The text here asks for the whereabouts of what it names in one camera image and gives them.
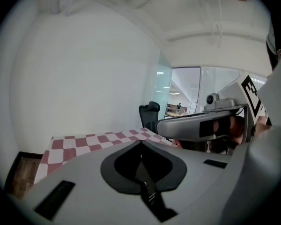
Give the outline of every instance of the person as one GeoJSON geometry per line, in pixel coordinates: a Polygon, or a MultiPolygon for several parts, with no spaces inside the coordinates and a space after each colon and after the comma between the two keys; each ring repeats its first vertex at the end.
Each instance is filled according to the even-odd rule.
{"type": "MultiPolygon", "coordinates": [[[[261,0],[269,12],[271,13],[271,23],[269,33],[266,37],[266,49],[272,66],[275,69],[281,59],[281,0],[261,0]]],[[[268,130],[271,126],[270,120],[264,124],[264,119],[258,119],[256,123],[255,135],[268,130]]],[[[240,144],[244,132],[244,119],[239,116],[231,116],[225,120],[214,121],[214,132],[218,132],[219,128],[225,127],[229,129],[231,140],[240,144]]]]}

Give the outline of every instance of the table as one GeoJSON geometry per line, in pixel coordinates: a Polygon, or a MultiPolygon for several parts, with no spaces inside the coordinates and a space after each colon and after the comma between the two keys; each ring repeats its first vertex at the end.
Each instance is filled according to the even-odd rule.
{"type": "Polygon", "coordinates": [[[167,115],[170,117],[182,117],[184,115],[178,114],[178,113],[173,113],[173,112],[167,112],[167,115]]]}
{"type": "Polygon", "coordinates": [[[169,146],[177,146],[172,145],[172,142],[146,128],[118,133],[52,137],[37,169],[34,183],[38,183],[67,161],[79,155],[134,140],[150,140],[169,146]]]}

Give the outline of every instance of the wooden floor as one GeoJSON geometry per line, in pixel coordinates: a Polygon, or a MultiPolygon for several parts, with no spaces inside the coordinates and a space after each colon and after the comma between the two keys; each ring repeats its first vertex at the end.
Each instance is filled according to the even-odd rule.
{"type": "Polygon", "coordinates": [[[22,157],[15,171],[11,194],[21,199],[33,186],[34,178],[41,159],[22,157]]]}

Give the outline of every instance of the white tag board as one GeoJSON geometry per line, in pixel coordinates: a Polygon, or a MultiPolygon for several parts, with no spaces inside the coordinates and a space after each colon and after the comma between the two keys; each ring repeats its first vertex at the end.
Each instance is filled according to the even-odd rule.
{"type": "Polygon", "coordinates": [[[254,124],[259,117],[260,111],[263,109],[263,105],[257,96],[257,90],[254,86],[249,74],[247,72],[243,73],[238,79],[237,83],[244,94],[244,97],[249,105],[254,124]]]}

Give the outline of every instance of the black office chair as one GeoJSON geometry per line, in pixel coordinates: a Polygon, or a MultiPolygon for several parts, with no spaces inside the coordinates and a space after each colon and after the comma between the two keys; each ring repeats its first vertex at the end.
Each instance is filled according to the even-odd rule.
{"type": "Polygon", "coordinates": [[[149,102],[149,105],[140,106],[140,120],[143,128],[147,128],[153,133],[156,133],[155,124],[158,121],[158,112],[160,105],[156,102],[149,102]]]}

